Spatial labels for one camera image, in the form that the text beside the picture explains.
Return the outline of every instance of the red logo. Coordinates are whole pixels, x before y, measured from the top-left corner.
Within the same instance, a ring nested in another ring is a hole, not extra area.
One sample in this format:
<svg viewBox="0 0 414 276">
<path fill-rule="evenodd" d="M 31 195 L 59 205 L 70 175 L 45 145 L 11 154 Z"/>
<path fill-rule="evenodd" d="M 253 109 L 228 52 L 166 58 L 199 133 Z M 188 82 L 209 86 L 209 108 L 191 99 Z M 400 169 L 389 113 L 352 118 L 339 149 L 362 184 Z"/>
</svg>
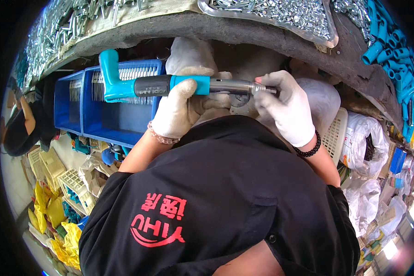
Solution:
<svg viewBox="0 0 414 276">
<path fill-rule="evenodd" d="M 141 209 L 148 212 L 149 210 L 155 210 L 157 203 L 159 202 L 162 194 L 147 194 L 145 203 L 141 206 Z M 160 214 L 166 217 L 177 220 L 181 220 L 184 216 L 184 208 L 187 200 L 181 199 L 176 196 L 167 195 L 162 200 L 160 207 Z M 142 246 L 157 247 L 164 246 L 172 243 L 176 240 L 179 242 L 185 242 L 181 236 L 182 226 L 177 226 L 175 231 L 169 235 L 169 224 L 162 223 L 160 220 L 156 220 L 154 224 L 150 223 L 150 217 L 144 218 L 142 214 L 137 214 L 132 221 L 130 231 L 135 240 Z M 158 241 L 157 239 L 147 239 L 141 235 L 141 232 L 151 233 L 157 238 L 161 237 L 164 240 Z"/>
</svg>

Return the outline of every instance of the person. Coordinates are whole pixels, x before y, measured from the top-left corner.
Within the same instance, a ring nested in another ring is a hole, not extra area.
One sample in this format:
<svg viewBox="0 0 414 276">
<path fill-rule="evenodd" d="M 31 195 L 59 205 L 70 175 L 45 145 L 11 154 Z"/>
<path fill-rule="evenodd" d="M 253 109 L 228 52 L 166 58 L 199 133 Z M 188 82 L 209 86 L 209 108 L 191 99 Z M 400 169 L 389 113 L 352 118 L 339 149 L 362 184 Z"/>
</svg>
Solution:
<svg viewBox="0 0 414 276">
<path fill-rule="evenodd" d="M 1 141 L 10 156 L 28 153 L 38 141 L 43 151 L 49 151 L 51 140 L 58 135 L 58 129 L 54 126 L 53 106 L 55 80 L 60 76 L 64 76 L 64 72 L 55 72 L 40 82 L 36 86 L 34 102 L 27 102 L 14 77 L 9 79 L 8 88 L 14 92 L 17 112 L 2 127 Z"/>
<path fill-rule="evenodd" d="M 184 65 L 172 74 L 218 75 Z M 226 104 L 177 84 L 88 218 L 84 276 L 355 273 L 359 244 L 307 94 L 287 71 L 255 81 L 281 91 L 253 96 L 282 140 L 246 116 L 197 124 Z"/>
</svg>

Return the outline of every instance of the clear crystal bracelet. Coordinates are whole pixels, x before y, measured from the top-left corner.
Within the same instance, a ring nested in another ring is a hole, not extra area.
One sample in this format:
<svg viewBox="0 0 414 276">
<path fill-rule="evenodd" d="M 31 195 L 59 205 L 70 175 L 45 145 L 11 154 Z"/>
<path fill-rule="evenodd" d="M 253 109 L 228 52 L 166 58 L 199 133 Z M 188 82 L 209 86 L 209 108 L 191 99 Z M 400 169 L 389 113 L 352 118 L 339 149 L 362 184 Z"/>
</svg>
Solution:
<svg viewBox="0 0 414 276">
<path fill-rule="evenodd" d="M 155 130 L 153 130 L 153 128 L 152 128 L 152 121 L 150 121 L 149 124 L 147 125 L 147 129 L 149 130 L 150 134 L 156 140 L 158 140 L 158 142 L 166 144 L 166 145 L 176 144 L 181 140 L 181 138 L 172 139 L 172 138 L 167 138 L 167 137 L 161 136 L 159 134 L 156 134 Z"/>
</svg>

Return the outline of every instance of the bracelet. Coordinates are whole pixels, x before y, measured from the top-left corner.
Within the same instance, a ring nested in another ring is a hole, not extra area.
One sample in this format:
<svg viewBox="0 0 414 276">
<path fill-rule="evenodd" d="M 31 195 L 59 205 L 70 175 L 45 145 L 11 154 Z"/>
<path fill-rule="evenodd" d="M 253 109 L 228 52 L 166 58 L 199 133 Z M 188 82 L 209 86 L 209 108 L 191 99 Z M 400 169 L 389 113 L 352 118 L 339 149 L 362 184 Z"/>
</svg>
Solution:
<svg viewBox="0 0 414 276">
<path fill-rule="evenodd" d="M 303 156 L 303 157 L 311 157 L 311 156 L 313 156 L 318 150 L 319 150 L 319 148 L 320 148 L 320 135 L 319 135 L 319 133 L 317 132 L 317 130 L 316 130 L 316 136 L 317 136 L 317 142 L 316 142 L 316 146 L 314 146 L 314 148 L 311 150 L 311 151 L 309 151 L 309 152 L 302 152 L 300 149 L 298 149 L 297 147 L 293 147 L 294 148 L 294 150 L 298 153 L 298 154 L 300 154 L 301 156 Z"/>
<path fill-rule="evenodd" d="M 150 121 L 149 124 L 147 125 L 147 129 L 149 130 L 150 134 L 156 140 L 158 140 L 158 142 L 160 142 L 162 144 L 171 145 L 171 144 L 178 143 L 181 140 L 181 138 L 172 139 L 172 138 L 167 138 L 167 137 L 161 136 L 159 134 L 156 134 L 155 130 L 153 130 L 153 128 L 152 128 L 152 121 Z"/>
</svg>

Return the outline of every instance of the white glove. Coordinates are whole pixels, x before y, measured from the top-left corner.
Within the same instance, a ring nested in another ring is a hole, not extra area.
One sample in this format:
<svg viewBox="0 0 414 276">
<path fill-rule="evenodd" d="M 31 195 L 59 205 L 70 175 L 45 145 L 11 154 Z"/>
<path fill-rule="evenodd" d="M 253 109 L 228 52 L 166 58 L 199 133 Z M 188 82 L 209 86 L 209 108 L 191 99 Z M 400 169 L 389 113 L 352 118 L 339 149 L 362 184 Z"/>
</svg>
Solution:
<svg viewBox="0 0 414 276">
<path fill-rule="evenodd" d="M 178 75 L 208 76 L 213 74 L 213 69 L 203 67 L 187 67 L 178 73 Z M 224 73 L 224 76 L 228 75 L 231 77 L 230 73 Z M 206 109 L 230 108 L 228 95 L 218 95 L 215 98 L 193 96 L 196 87 L 197 83 L 194 79 L 187 79 L 175 85 L 168 97 L 161 98 L 152 121 L 152 128 L 156 134 L 172 139 L 181 138 L 198 121 Z"/>
<path fill-rule="evenodd" d="M 255 78 L 255 81 L 276 86 L 279 99 L 265 91 L 254 93 L 255 106 L 261 116 L 269 113 L 279 133 L 294 147 L 305 146 L 315 134 L 307 94 L 287 71 L 277 71 Z"/>
</svg>

